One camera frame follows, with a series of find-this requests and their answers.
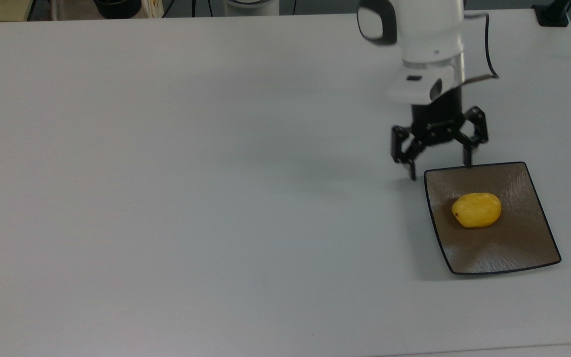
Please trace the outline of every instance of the cable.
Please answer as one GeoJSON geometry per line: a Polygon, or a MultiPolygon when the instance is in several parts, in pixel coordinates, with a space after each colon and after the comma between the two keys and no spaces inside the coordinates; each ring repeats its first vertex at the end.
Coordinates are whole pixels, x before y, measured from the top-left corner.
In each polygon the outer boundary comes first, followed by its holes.
{"type": "Polygon", "coordinates": [[[486,63],[488,64],[488,68],[490,70],[490,74],[480,75],[479,77],[473,77],[464,82],[464,84],[483,81],[484,79],[499,79],[499,75],[495,72],[495,69],[492,67],[492,62],[490,61],[490,50],[488,47],[488,29],[490,25],[490,15],[488,13],[480,13],[480,14],[465,14],[464,18],[486,18],[486,27],[484,30],[484,47],[486,50],[486,63]]]}
{"type": "Polygon", "coordinates": [[[165,13],[163,14],[162,18],[165,18],[166,15],[169,13],[169,10],[171,9],[171,7],[173,6],[173,2],[175,2],[175,0],[171,0],[171,2],[169,3],[169,5],[167,6],[167,9],[165,10],[165,13]]]}

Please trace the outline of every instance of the potato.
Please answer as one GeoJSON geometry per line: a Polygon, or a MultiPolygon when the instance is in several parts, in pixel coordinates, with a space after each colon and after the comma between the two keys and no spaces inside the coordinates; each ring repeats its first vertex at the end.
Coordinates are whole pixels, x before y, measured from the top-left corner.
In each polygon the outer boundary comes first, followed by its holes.
{"type": "Polygon", "coordinates": [[[491,193],[469,193],[453,203],[453,215],[465,228],[489,226],[501,215],[501,202],[491,193]]]}

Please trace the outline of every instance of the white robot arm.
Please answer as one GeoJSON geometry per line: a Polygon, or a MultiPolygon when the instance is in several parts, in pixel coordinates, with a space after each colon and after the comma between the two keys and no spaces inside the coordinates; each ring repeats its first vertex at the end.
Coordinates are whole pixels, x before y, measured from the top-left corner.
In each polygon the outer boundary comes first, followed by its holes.
{"type": "Polygon", "coordinates": [[[430,104],[464,83],[462,0],[363,0],[358,25],[365,39],[402,48],[392,100],[430,104]]]}
{"type": "Polygon", "coordinates": [[[412,105],[413,122],[392,128],[391,155],[408,167],[412,180],[414,160],[426,147],[456,140],[464,147],[464,164],[471,167],[473,150],[488,141],[483,111],[474,107],[462,113],[463,20],[462,0],[360,0],[362,36],[375,45],[398,43],[402,49],[403,66],[391,79],[388,94],[412,105]],[[460,131],[467,120],[474,125],[470,138],[460,131]],[[402,144],[411,136],[403,151],[402,144]]]}

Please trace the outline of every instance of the white table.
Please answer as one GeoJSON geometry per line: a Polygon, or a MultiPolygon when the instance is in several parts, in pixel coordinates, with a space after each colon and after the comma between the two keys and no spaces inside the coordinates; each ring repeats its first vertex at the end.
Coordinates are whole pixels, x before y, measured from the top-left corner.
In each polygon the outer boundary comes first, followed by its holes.
{"type": "MultiPolygon", "coordinates": [[[[355,15],[0,23],[0,356],[571,343],[571,27],[491,16],[475,162],[528,164],[563,261],[483,278],[449,273],[389,157],[400,52],[355,15]]],[[[482,21],[465,41],[484,73],[482,21]]]]}

